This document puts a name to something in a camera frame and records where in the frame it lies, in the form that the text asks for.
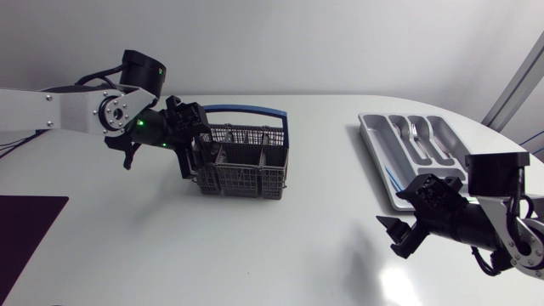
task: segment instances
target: gray plastic basket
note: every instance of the gray plastic basket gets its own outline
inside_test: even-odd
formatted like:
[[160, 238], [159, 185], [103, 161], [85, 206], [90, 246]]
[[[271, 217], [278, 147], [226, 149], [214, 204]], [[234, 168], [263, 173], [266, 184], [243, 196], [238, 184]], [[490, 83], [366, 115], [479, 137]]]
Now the gray plastic basket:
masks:
[[214, 162], [198, 170], [203, 194], [247, 196], [279, 200], [286, 188], [289, 138], [286, 113], [248, 105], [209, 105], [206, 112], [238, 111], [282, 119], [283, 127], [211, 124], [201, 142], [215, 140], [221, 147]]

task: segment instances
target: gray cutlery tray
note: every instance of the gray cutlery tray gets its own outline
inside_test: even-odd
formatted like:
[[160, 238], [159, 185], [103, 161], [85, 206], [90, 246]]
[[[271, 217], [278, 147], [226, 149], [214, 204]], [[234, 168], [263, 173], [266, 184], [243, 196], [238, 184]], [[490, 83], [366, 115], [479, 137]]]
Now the gray cutlery tray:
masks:
[[[360, 113], [359, 121], [360, 133], [377, 165], [394, 209], [414, 210], [408, 201], [395, 195], [389, 174], [394, 176], [401, 190], [419, 174], [432, 173], [439, 178], [455, 176], [463, 182], [462, 195], [468, 195], [465, 155], [470, 151], [443, 117]], [[416, 127], [420, 144], [414, 140], [412, 124]]]

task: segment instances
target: white table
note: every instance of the white table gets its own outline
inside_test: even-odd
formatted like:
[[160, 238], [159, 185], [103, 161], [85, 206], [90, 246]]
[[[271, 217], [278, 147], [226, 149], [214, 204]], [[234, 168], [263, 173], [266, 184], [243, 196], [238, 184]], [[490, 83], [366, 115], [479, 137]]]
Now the white table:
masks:
[[[282, 199], [202, 195], [171, 151], [142, 147], [126, 171], [100, 137], [47, 133], [0, 160], [0, 194], [70, 197], [6, 305], [541, 305], [544, 282], [515, 269], [489, 277], [469, 246], [429, 236], [407, 260], [394, 255], [375, 216], [414, 218], [391, 208], [357, 115], [440, 114], [473, 153], [522, 150], [500, 134], [388, 97], [181, 98], [287, 111]], [[210, 121], [280, 125], [244, 114]], [[526, 191], [544, 194], [543, 181], [531, 157]]]

